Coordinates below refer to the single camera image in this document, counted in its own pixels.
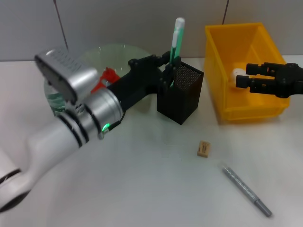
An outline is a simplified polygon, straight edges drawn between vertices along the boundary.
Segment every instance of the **pen holder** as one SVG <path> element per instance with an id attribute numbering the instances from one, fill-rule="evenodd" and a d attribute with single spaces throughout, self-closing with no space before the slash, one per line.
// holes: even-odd
<path id="1" fill-rule="evenodd" d="M 165 95 L 157 96 L 157 111 L 183 124 L 198 107 L 203 76 L 203 72 L 181 62 L 174 85 Z"/>

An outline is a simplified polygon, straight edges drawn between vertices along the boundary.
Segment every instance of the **metal pen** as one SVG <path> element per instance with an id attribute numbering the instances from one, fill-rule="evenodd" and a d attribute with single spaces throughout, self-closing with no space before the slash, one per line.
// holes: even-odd
<path id="1" fill-rule="evenodd" d="M 222 168 L 223 173 L 255 204 L 266 217 L 270 217 L 272 212 L 265 206 L 260 198 L 239 178 L 239 176 L 229 167 Z"/>

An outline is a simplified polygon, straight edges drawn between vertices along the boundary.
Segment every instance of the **yellow plastic bin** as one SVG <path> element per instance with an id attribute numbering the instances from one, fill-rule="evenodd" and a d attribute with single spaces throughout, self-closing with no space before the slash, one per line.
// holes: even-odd
<path id="1" fill-rule="evenodd" d="M 289 105 L 289 98 L 250 93 L 231 83 L 232 70 L 247 63 L 285 64 L 262 23 L 206 26 L 204 71 L 217 112 L 224 121 L 254 121 L 276 117 Z"/>

